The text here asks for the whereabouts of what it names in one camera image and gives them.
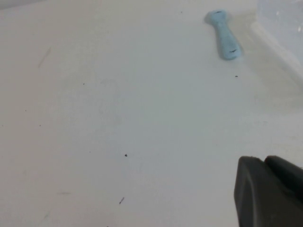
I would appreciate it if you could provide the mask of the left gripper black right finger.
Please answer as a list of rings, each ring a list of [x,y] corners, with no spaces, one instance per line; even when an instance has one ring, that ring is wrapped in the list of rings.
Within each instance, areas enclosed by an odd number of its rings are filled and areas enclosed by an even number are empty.
[[[264,160],[264,201],[267,205],[303,204],[303,169],[278,156]]]

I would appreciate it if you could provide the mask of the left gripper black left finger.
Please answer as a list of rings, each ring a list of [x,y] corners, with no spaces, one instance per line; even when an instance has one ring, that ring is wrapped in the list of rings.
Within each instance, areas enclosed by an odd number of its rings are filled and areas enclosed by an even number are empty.
[[[234,200],[241,227],[301,227],[303,205],[285,203],[267,205],[264,201],[264,160],[239,158],[234,188]]]

